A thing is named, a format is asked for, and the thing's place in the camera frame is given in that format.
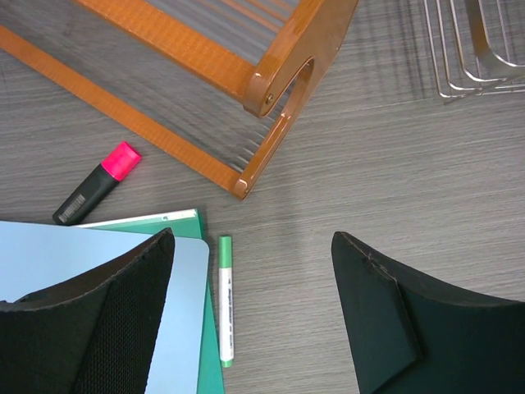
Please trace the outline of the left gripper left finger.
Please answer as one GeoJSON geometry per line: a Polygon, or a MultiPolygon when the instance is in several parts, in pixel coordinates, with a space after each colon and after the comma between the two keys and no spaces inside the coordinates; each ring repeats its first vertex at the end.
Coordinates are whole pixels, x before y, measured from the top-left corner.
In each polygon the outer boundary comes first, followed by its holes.
{"type": "Polygon", "coordinates": [[[64,282],[1,303],[3,393],[143,393],[175,253],[164,229],[64,282]]]}

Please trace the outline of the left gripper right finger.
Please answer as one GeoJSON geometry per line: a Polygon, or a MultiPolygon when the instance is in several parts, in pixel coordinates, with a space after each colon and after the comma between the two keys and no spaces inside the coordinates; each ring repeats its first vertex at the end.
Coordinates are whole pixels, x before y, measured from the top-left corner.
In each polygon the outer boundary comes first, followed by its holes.
{"type": "Polygon", "coordinates": [[[523,302],[443,282],[343,231],[331,258],[360,392],[523,392],[523,302]]]}

